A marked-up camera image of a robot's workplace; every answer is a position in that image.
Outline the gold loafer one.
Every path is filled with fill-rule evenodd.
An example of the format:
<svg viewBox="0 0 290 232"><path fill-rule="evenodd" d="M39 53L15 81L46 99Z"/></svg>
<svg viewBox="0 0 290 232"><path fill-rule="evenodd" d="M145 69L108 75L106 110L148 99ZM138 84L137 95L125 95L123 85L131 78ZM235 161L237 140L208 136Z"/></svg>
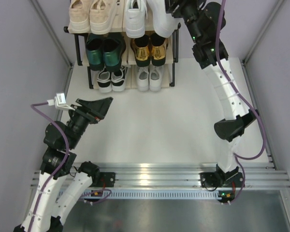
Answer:
<svg viewBox="0 0 290 232"><path fill-rule="evenodd" d="M163 66L166 62L168 48L168 38L159 36L156 33L150 35L151 42L151 61L154 66Z"/></svg>
<svg viewBox="0 0 290 232"><path fill-rule="evenodd" d="M144 35L140 38L133 38L130 47L134 52L136 65L139 67L147 67L150 64L150 42L149 36Z"/></svg>

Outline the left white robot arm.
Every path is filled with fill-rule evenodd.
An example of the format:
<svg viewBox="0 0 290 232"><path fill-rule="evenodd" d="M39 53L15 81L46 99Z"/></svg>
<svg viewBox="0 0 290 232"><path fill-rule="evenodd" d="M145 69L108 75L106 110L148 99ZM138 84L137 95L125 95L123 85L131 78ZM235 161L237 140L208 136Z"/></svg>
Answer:
<svg viewBox="0 0 290 232"><path fill-rule="evenodd" d="M63 194L60 190L71 173L76 154L71 152L79 143L88 125L98 124L108 113L113 102L112 97L95 101L77 99L68 105L64 93L58 93L53 99L34 103L31 108L49 121L45 129L44 144L47 150L42 157L39 182L25 220L14 228L15 232L61 232L72 208L79 200L94 205L108 199L112 191L107 188L85 191L99 185L102 174L98 165L85 161L76 169L76 174ZM67 123L54 121L41 112L39 106L53 106L67 111ZM87 197L97 195L96 202Z"/></svg>

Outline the green pointed shoe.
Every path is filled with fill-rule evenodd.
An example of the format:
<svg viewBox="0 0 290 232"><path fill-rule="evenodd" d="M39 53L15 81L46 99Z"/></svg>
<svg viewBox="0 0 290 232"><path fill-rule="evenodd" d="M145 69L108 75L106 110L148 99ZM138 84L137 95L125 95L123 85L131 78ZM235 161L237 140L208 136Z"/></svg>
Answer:
<svg viewBox="0 0 290 232"><path fill-rule="evenodd" d="M122 64L122 55L126 50L126 42L121 32L112 32L103 40L103 61L106 70L117 72Z"/></svg>
<svg viewBox="0 0 290 232"><path fill-rule="evenodd" d="M104 37L90 33L86 41L86 56L89 67L93 71L100 71L104 68L102 45Z"/></svg>

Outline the black white sneaker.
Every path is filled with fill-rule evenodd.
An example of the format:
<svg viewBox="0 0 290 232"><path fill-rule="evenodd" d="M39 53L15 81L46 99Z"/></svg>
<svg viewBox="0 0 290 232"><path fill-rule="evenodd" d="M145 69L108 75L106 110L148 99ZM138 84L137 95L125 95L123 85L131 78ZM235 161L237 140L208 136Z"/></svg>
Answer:
<svg viewBox="0 0 290 232"><path fill-rule="evenodd" d="M97 83L101 93L112 91L111 73L104 68L97 75Z"/></svg>
<svg viewBox="0 0 290 232"><path fill-rule="evenodd" d="M126 78L128 67L122 66L118 71L111 75L112 90L115 92L122 92L126 88Z"/></svg>

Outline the white chunky sneaker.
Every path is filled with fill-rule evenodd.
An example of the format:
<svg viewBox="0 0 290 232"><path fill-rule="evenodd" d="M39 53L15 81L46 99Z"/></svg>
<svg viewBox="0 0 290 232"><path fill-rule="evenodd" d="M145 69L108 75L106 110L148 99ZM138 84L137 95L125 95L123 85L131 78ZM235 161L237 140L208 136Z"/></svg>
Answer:
<svg viewBox="0 0 290 232"><path fill-rule="evenodd" d="M125 3L125 29L129 38L136 39L145 35L147 19L146 0L127 0Z"/></svg>
<svg viewBox="0 0 290 232"><path fill-rule="evenodd" d="M178 28L180 19L166 13L164 0L147 0L147 4L152 11L155 33L163 38L169 38Z"/></svg>

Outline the beige sneaker one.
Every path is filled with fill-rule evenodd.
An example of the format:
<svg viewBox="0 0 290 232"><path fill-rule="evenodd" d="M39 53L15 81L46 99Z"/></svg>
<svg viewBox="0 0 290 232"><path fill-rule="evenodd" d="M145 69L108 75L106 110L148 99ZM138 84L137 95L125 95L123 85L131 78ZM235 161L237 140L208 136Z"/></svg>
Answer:
<svg viewBox="0 0 290 232"><path fill-rule="evenodd" d="M69 6L71 29L74 32L86 32L90 28L89 8L90 0L72 0Z"/></svg>
<svg viewBox="0 0 290 232"><path fill-rule="evenodd" d="M91 33L97 35L109 33L116 11L115 0L94 0L89 10Z"/></svg>

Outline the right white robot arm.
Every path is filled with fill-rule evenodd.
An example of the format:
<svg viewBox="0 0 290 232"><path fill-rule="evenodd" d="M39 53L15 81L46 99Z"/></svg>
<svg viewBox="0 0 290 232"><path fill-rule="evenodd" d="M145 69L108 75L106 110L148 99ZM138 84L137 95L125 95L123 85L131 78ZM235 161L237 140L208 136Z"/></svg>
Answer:
<svg viewBox="0 0 290 232"><path fill-rule="evenodd" d="M259 115L243 100L232 75L227 49L220 39L220 32L226 25L224 7L224 1L165 1L166 13L184 20L194 42L193 55L211 81L224 114L224 118L214 124L222 146L216 169L200 175L202 187L209 191L243 185L244 174L239 170L236 153L245 129Z"/></svg>

